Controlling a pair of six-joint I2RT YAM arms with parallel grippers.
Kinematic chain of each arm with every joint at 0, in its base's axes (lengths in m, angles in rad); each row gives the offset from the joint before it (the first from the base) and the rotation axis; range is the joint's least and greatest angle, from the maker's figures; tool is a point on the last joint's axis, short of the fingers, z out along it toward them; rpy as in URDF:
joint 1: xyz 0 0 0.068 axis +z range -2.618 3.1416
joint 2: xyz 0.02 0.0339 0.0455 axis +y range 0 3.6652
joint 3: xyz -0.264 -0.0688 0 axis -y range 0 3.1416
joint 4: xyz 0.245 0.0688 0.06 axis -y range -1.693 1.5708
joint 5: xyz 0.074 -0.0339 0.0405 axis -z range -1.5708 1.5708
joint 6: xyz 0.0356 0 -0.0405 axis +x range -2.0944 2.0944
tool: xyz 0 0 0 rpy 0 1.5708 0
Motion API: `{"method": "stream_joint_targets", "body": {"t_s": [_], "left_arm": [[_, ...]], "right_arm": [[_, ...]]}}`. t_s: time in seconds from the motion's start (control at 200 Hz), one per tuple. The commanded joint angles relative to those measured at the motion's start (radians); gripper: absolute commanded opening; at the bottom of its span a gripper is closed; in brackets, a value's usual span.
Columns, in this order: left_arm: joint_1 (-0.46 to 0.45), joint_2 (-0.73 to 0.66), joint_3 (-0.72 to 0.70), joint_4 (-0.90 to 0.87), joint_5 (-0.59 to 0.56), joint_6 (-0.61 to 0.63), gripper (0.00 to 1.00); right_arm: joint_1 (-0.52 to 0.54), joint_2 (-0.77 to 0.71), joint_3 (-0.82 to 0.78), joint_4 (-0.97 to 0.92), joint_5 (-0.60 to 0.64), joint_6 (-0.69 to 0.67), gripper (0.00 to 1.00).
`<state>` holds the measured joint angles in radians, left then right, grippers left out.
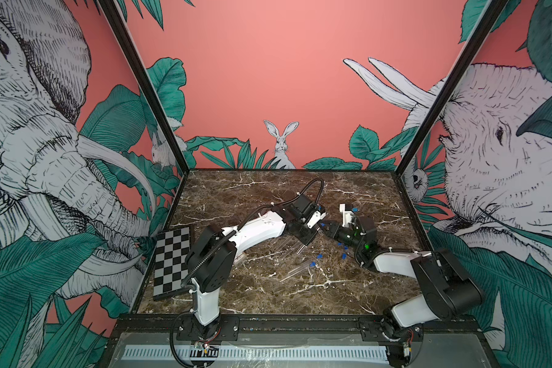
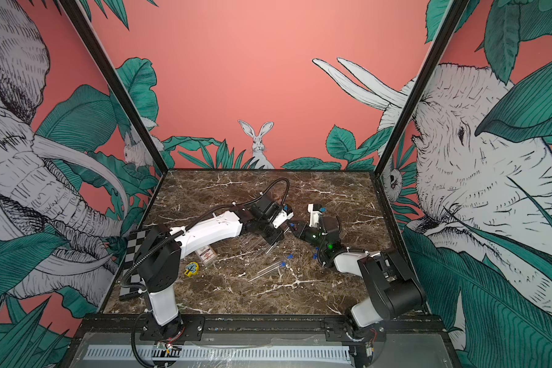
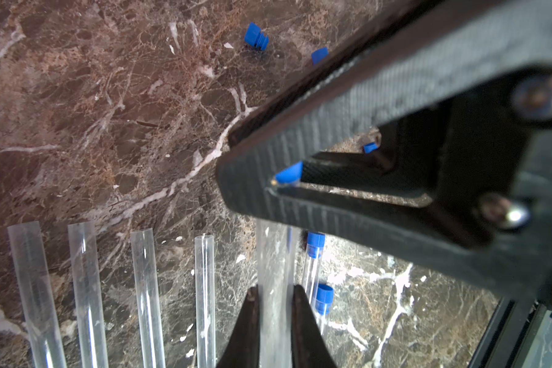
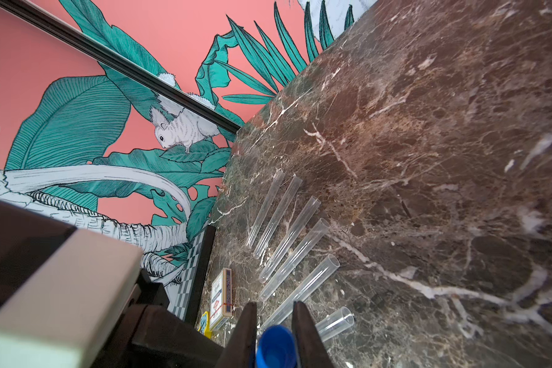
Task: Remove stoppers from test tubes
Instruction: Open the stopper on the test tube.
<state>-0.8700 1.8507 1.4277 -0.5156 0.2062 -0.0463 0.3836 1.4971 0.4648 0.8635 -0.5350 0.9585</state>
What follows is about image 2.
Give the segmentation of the clear test tube blue stopper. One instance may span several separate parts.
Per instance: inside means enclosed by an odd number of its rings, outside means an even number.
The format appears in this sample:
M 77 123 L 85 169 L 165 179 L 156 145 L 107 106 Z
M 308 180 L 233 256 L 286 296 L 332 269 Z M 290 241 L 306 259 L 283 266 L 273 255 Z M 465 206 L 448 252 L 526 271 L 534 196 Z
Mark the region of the clear test tube blue stopper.
M 284 259 L 279 260 L 278 262 L 274 263 L 273 265 L 269 265 L 267 268 L 263 270 L 263 272 L 271 272 L 279 268 L 285 268 L 291 259 L 293 259 L 293 254 L 287 255 Z
M 269 254 L 269 253 L 280 243 L 280 241 L 281 241 L 281 240 L 277 240 L 277 241 L 273 242 L 273 243 L 269 246 L 269 248 L 268 248 L 268 250 L 265 252 L 265 254 L 266 254 L 266 255 Z
M 287 263 L 285 261 L 276 262 L 273 265 L 269 265 L 266 268 L 263 268 L 262 270 L 258 271 L 253 277 L 248 279 L 248 282 L 253 282 L 259 278 L 265 277 L 267 274 L 272 273 L 275 270 L 278 270 L 279 268 L 285 268 Z

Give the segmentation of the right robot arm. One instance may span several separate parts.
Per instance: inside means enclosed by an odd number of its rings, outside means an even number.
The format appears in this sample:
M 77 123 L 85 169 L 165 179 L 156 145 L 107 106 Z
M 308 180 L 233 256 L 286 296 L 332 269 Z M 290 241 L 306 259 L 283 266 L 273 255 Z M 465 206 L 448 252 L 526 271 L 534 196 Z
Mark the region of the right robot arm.
M 362 278 L 368 297 L 349 309 L 354 328 L 368 328 L 420 309 L 426 295 L 401 254 L 371 252 L 346 247 L 341 240 L 339 217 L 312 212 L 309 221 L 288 221 L 292 234 L 314 246 L 316 259 L 323 268 Z

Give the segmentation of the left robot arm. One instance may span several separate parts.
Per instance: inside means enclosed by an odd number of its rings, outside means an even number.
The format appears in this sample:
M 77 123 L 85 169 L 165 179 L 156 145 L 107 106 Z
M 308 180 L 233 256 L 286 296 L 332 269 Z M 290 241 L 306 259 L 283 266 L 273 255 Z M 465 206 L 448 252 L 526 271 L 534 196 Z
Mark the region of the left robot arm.
M 220 205 L 183 227 L 152 228 L 124 274 L 121 286 L 147 295 L 148 310 L 156 324 L 165 327 L 178 322 L 173 285 L 179 264 L 188 255 L 225 239 L 247 233 L 262 236 L 269 245 L 284 238 L 283 225 L 293 217 L 291 206 L 268 194 L 247 203 Z

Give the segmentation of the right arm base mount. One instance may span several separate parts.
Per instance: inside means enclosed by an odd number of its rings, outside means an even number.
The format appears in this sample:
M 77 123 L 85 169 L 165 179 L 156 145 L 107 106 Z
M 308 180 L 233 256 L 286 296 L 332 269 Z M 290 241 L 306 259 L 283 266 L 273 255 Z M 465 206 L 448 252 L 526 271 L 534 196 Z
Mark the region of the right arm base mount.
M 381 343 L 386 341 L 386 328 L 381 323 L 360 327 L 344 316 L 326 317 L 321 323 L 327 341 L 346 343 Z

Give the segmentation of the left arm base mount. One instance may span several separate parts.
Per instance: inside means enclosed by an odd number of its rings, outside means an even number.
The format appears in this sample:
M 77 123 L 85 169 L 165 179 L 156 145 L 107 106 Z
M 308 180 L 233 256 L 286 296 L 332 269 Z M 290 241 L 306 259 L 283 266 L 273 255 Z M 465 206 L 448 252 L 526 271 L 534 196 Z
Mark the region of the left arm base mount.
M 152 314 L 148 314 L 145 325 L 140 331 L 143 341 L 200 341 L 204 328 L 205 317 L 198 315 L 179 315 L 170 323 L 159 325 Z

